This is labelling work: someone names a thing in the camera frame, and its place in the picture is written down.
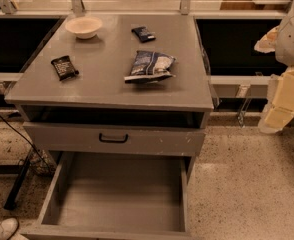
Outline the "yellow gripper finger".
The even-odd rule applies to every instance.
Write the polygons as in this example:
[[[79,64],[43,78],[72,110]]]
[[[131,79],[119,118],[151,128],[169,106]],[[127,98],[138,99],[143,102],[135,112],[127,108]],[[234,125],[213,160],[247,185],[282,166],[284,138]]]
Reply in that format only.
[[[272,75],[267,91],[267,104],[258,128],[266,134],[281,131],[294,118],[294,67],[280,76]]]
[[[275,51],[276,39],[279,27],[276,26],[269,30],[254,46],[254,50],[261,53],[270,53]]]

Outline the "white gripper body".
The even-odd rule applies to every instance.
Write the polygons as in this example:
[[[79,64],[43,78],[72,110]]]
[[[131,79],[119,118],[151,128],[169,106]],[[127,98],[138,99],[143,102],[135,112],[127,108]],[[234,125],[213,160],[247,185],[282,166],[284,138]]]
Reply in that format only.
[[[282,76],[272,75],[267,88],[267,109],[275,108],[288,112],[288,87]]]

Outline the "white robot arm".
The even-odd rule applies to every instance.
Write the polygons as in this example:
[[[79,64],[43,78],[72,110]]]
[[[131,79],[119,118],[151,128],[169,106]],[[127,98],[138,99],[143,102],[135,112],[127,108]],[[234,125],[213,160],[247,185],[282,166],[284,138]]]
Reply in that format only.
[[[257,41],[254,49],[261,53],[274,52],[276,60],[286,66],[280,76],[271,76],[268,102],[258,123],[261,132],[273,134],[294,118],[294,1],[281,23]]]

